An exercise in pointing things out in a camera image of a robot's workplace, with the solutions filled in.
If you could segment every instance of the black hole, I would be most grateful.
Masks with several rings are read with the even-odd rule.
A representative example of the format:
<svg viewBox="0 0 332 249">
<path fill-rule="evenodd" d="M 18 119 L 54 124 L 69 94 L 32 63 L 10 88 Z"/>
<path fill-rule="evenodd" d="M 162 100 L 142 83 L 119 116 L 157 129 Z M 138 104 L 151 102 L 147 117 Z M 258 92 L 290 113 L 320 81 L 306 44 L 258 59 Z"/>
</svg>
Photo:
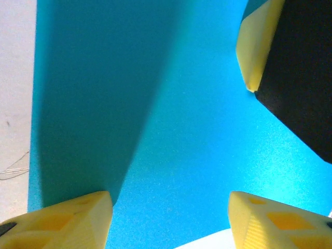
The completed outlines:
<svg viewBox="0 0 332 249">
<path fill-rule="evenodd" d="M 327 222 L 326 225 L 332 229 L 332 222 Z"/>
<path fill-rule="evenodd" d="M 10 223 L 0 225 L 0 237 L 16 225 L 17 225 L 16 222 L 10 222 Z"/>
</svg>

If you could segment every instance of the blue surface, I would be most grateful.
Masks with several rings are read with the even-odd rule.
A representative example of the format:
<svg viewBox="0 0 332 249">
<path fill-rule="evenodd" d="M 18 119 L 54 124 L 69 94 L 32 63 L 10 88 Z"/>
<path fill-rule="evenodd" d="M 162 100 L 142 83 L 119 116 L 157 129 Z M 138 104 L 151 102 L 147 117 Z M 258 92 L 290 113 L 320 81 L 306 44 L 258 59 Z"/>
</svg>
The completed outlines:
<svg viewBox="0 0 332 249">
<path fill-rule="evenodd" d="M 109 190 L 107 248 L 229 228 L 232 190 L 330 211 L 329 165 L 245 89 L 246 1 L 89 2 L 38 1 L 29 211 Z"/>
</svg>

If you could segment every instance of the yellow triangular piece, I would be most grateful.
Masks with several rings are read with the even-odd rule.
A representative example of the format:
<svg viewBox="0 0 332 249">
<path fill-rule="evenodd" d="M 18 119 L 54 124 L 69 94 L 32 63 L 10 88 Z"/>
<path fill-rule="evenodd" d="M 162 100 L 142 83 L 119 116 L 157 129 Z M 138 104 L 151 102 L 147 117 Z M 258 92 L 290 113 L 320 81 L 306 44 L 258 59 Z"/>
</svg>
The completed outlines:
<svg viewBox="0 0 332 249">
<path fill-rule="evenodd" d="M 332 219 L 297 207 L 234 191 L 228 217 L 237 249 L 332 248 Z"/>
<path fill-rule="evenodd" d="M 0 224 L 0 234 L 13 226 L 0 237 L 0 248 L 103 249 L 112 206 L 109 193 L 100 191 L 17 216 Z"/>
<path fill-rule="evenodd" d="M 247 89 L 257 91 L 285 0 L 267 0 L 241 23 L 237 57 Z"/>
</svg>

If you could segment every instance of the white floor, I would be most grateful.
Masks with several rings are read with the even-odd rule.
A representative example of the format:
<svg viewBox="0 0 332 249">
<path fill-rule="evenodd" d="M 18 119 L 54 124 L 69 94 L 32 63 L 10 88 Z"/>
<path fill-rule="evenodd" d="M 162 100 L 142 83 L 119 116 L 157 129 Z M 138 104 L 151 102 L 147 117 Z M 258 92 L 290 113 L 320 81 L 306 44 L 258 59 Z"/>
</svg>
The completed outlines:
<svg viewBox="0 0 332 249">
<path fill-rule="evenodd" d="M 0 1 L 0 223 L 27 211 L 36 0 Z M 230 229 L 178 247 L 235 248 Z"/>
</svg>

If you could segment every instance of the yellow plastic part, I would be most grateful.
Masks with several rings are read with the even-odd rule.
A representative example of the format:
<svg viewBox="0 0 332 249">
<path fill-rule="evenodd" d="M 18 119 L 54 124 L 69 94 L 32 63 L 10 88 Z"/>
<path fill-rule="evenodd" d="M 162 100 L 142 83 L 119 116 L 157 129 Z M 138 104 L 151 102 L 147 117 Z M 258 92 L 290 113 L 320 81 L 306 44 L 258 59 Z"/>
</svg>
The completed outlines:
<svg viewBox="0 0 332 249">
<path fill-rule="evenodd" d="M 257 91 L 285 0 L 267 0 L 241 23 L 237 57 L 247 89 Z"/>
<path fill-rule="evenodd" d="M 332 219 L 297 207 L 234 191 L 228 217 L 237 249 L 332 248 Z"/>
<path fill-rule="evenodd" d="M 0 248 L 103 249 L 112 212 L 109 193 L 100 191 L 23 214 L 2 223 L 17 224 L 0 237 Z"/>
</svg>

